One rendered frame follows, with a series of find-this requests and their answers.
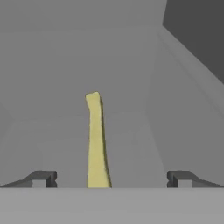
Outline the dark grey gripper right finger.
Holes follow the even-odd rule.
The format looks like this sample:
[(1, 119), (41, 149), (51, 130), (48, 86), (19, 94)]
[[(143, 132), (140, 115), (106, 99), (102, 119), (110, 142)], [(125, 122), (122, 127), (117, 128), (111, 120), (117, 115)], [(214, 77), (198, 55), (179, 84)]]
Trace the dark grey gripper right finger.
[(168, 171), (167, 179), (167, 187), (172, 188), (224, 188), (224, 185), (215, 184), (213, 182), (201, 179), (191, 171)]

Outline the grey fridge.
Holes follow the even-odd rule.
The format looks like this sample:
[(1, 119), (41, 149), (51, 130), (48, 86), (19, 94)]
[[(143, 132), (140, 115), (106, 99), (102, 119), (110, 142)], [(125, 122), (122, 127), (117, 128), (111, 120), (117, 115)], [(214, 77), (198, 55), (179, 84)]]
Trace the grey fridge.
[(224, 185), (224, 0), (0, 0), (0, 186), (86, 184), (94, 91), (113, 187)]

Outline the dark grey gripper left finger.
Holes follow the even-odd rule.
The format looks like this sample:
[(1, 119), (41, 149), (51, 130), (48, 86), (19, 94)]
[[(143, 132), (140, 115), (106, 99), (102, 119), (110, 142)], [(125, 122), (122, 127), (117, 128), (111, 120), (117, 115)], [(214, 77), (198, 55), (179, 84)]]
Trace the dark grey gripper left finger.
[(1, 185), (1, 188), (57, 188), (56, 171), (33, 171), (27, 177)]

